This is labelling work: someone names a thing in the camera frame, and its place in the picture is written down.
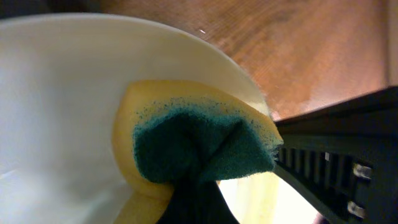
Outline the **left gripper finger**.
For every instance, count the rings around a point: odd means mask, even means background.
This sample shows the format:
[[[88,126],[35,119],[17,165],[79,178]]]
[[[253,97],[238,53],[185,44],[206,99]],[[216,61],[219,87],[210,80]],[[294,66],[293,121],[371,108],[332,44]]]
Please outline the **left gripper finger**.
[[[239,224],[218,187],[218,179],[181,177],[157,224]]]

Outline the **white plate bottom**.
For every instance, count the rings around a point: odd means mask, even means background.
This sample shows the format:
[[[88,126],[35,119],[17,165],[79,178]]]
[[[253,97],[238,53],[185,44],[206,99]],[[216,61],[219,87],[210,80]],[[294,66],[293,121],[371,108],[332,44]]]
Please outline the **white plate bottom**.
[[[132,189],[111,147],[129,83],[194,80],[268,114],[257,85],[209,43],[109,14],[1,21],[1,222],[112,223]]]

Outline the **green and yellow sponge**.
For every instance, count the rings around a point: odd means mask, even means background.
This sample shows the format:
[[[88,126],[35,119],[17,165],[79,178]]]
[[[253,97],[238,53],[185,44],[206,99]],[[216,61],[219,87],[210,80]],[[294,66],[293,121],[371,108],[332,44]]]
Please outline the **green and yellow sponge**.
[[[119,170],[134,190],[116,223],[157,223],[173,179],[269,172],[282,143],[268,115],[219,89],[188,80],[133,82],[112,136]]]

